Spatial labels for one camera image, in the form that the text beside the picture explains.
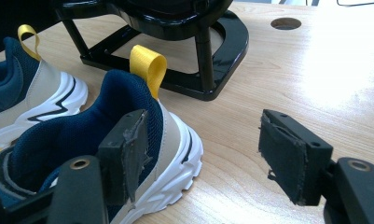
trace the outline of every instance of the white shoe sole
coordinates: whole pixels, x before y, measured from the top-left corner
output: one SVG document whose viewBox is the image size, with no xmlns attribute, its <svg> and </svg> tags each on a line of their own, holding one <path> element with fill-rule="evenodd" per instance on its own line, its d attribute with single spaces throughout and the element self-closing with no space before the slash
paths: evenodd
<svg viewBox="0 0 374 224">
<path fill-rule="evenodd" d="M 86 83 L 62 72 L 59 89 L 47 101 L 22 113 L 13 124 L 0 129 L 0 151 L 9 147 L 12 141 L 40 121 L 79 113 L 80 107 L 86 103 L 87 98 Z"/>
<path fill-rule="evenodd" d="M 148 190 L 140 198 L 136 198 L 135 203 L 128 200 L 111 223 L 133 223 L 144 214 L 165 209 L 168 204 L 173 204 L 182 197 L 182 190 L 189 189 L 193 177 L 199 174 L 203 154 L 201 139 L 181 119 L 171 115 L 180 129 L 181 142 L 184 144 L 181 144 L 172 162 Z"/>
</svg>

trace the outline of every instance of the sneaker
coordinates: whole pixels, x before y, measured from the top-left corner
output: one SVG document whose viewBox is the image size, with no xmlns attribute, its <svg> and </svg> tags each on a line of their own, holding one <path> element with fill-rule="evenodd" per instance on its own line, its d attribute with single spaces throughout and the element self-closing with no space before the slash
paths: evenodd
<svg viewBox="0 0 374 224">
<path fill-rule="evenodd" d="M 13 38 L 4 39 L 0 62 L 0 150 L 24 131 L 48 119 L 79 113 L 88 97 L 80 79 L 38 61 Z"/>
<path fill-rule="evenodd" d="M 182 190 L 190 188 L 201 169 L 201 140 L 153 97 L 155 91 L 148 86 L 137 75 L 111 70 L 90 108 L 74 116 L 41 122 L 25 132 L 14 147 L 0 152 L 3 205 L 10 206 L 48 189 L 56 183 L 62 164 L 78 156 L 96 155 L 117 122 L 140 109 L 148 114 L 145 154 L 149 160 L 134 177 L 138 179 L 134 202 L 129 199 L 108 206 L 109 219 L 113 223 L 132 223 L 180 199 Z"/>
</svg>

